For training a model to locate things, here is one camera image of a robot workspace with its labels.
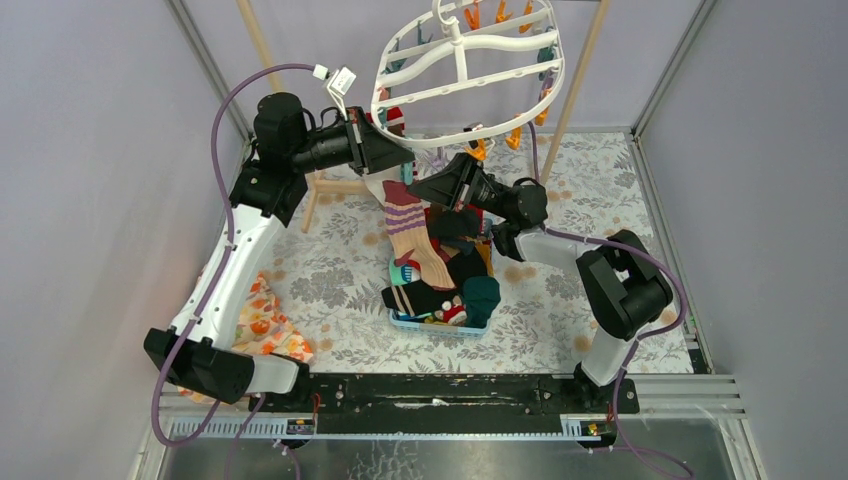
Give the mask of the white oval clip hanger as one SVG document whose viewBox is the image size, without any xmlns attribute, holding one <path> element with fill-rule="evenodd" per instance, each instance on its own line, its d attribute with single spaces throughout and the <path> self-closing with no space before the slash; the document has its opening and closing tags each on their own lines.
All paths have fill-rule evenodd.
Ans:
<svg viewBox="0 0 848 480">
<path fill-rule="evenodd" d="M 442 6 L 447 6 L 453 4 L 453 1 L 442 1 Z M 495 23 L 496 16 L 498 13 L 500 1 L 479 1 L 477 4 L 477 9 L 469 9 L 468 7 L 459 8 L 449 13 L 445 13 L 445 18 L 449 18 L 450 16 L 455 16 L 458 18 L 460 27 L 463 31 L 467 32 L 470 30 L 469 23 L 477 24 L 479 26 L 488 26 L 490 24 Z M 409 21 L 413 22 L 420 15 L 429 12 L 431 9 L 432 2 L 428 9 L 417 15 L 413 20 Z M 502 9 L 501 15 L 506 16 L 508 19 L 512 19 L 514 17 L 521 16 L 525 11 L 525 5 L 520 9 L 519 13 L 512 14 L 505 12 L 505 6 L 501 6 Z M 400 27 L 393 35 L 390 37 L 390 40 L 387 44 L 392 42 L 393 36 L 408 23 L 404 24 Z M 518 29 L 511 29 L 505 32 L 499 32 L 496 35 L 504 35 L 509 37 L 518 37 L 520 36 Z M 429 43 L 431 41 L 436 41 L 442 39 L 442 31 L 435 21 L 429 21 L 427 23 L 422 23 L 417 28 L 413 27 L 413 29 L 408 32 L 402 39 L 398 42 L 399 45 L 395 45 L 394 47 L 389 47 L 390 49 L 408 49 L 411 47 L 415 47 L 421 43 Z M 547 48 L 543 49 L 534 49 L 531 51 L 524 52 L 502 52 L 502 51 L 492 51 L 487 49 L 474 49 L 468 51 L 467 55 L 467 69 L 468 69 L 468 77 L 482 77 L 486 75 L 490 75 L 492 73 L 504 70 L 511 70 L 514 68 L 521 68 L 528 65 L 533 65 L 537 61 L 546 61 L 550 60 L 552 55 L 552 51 Z M 411 63 L 418 60 L 420 57 L 410 57 L 408 59 L 400 60 L 397 63 L 394 63 L 392 66 L 406 66 L 408 67 Z M 482 100 L 484 95 L 492 94 L 495 95 L 497 93 L 510 93 L 512 91 L 517 90 L 518 88 L 527 87 L 529 89 L 533 89 L 536 92 L 535 99 L 531 100 L 528 103 L 521 103 L 519 101 L 509 100 L 506 103 L 505 112 L 501 115 L 498 115 L 495 118 L 489 118 L 486 114 L 475 115 L 472 118 L 473 123 L 480 122 L 484 125 L 484 127 L 490 127 L 496 124 L 500 124 L 505 121 L 513 120 L 519 113 L 526 112 L 529 108 L 534 106 L 539 100 L 540 94 L 542 93 L 543 86 L 550 86 L 550 81 L 544 81 L 545 74 L 543 73 L 531 73 L 523 78 L 511 78 L 503 82 L 498 82 L 494 84 L 489 84 L 480 88 L 471 88 L 459 92 L 454 92 L 445 96 L 435 96 L 433 98 L 427 98 L 421 101 L 417 101 L 408 105 L 398 106 L 405 113 L 413 113 L 415 108 L 422 107 L 425 108 L 427 106 L 437 107 L 460 107 L 466 106 L 472 100 Z M 439 86 L 443 86 L 446 84 L 451 84 L 457 81 L 457 71 L 455 66 L 455 60 L 450 55 L 437 60 L 434 64 L 432 64 L 428 69 L 426 69 L 420 76 L 414 78 L 408 83 L 397 85 L 395 87 L 379 87 L 380 93 L 378 96 L 378 100 L 390 100 L 397 99 L 402 95 L 408 95 L 413 92 L 418 92 L 422 90 L 429 90 L 431 88 L 435 89 Z M 379 118 L 379 114 L 382 113 L 386 108 L 379 108 L 378 113 L 376 114 L 377 120 L 374 120 L 374 115 L 369 111 L 372 115 L 373 120 L 376 124 L 381 123 L 383 121 Z M 529 121 L 519 121 L 519 126 L 522 127 Z M 454 131 L 447 131 L 440 134 L 437 137 L 452 135 L 456 133 L 464 132 L 463 128 L 465 126 L 460 127 Z M 401 137 L 404 140 L 409 139 L 429 139 L 429 138 L 416 138 L 416 137 Z"/>
</svg>

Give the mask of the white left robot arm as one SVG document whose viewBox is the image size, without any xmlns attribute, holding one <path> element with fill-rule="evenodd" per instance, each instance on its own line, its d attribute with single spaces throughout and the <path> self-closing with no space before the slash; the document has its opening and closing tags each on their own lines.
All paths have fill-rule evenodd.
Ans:
<svg viewBox="0 0 848 480">
<path fill-rule="evenodd" d="M 257 106 L 256 159 L 225 198 L 226 221 L 192 294 L 166 329 L 148 331 L 143 348 L 161 383 L 232 404 L 268 393 L 288 411 L 309 401 L 302 362 L 284 354 L 234 350 L 240 312 L 266 249 L 304 198 L 309 173 L 347 165 L 358 175 L 410 162 L 411 150 L 383 135 L 360 107 L 318 126 L 300 99 L 273 93 Z"/>
</svg>

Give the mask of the red white striped sock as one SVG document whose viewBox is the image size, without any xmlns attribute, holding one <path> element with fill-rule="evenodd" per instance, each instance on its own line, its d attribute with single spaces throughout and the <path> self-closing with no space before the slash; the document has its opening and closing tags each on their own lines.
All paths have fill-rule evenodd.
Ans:
<svg viewBox="0 0 848 480">
<path fill-rule="evenodd" d="M 379 114 L 379 118 L 383 121 L 384 126 L 391 134 L 400 137 L 405 135 L 405 117 L 398 106 L 393 106 L 384 110 Z"/>
</svg>

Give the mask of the purple striped sock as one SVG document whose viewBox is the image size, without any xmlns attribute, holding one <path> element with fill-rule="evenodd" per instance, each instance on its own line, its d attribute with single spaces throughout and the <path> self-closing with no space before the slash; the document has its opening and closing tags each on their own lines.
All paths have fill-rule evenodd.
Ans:
<svg viewBox="0 0 848 480">
<path fill-rule="evenodd" d="M 452 290 L 452 280 L 446 263 L 434 250 L 421 200 L 409 193 L 400 181 L 382 182 L 385 196 L 386 231 L 395 260 L 401 264 L 412 261 L 419 266 L 421 279 L 436 290 Z"/>
</svg>

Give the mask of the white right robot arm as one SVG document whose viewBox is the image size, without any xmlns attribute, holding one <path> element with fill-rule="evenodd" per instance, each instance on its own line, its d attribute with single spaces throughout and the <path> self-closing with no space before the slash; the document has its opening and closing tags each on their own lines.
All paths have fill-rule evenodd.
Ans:
<svg viewBox="0 0 848 480">
<path fill-rule="evenodd" d="M 594 238 L 546 226 L 547 193 L 534 178 L 503 184 L 481 161 L 461 153 L 408 190 L 432 204 L 454 210 L 474 206 L 501 218 L 491 234 L 502 256 L 579 277 L 599 324 L 589 353 L 575 369 L 573 396 L 583 410 L 597 412 L 612 400 L 612 383 L 625 375 L 639 341 L 649 336 L 648 324 L 672 302 L 685 301 L 680 281 L 633 232 Z"/>
</svg>

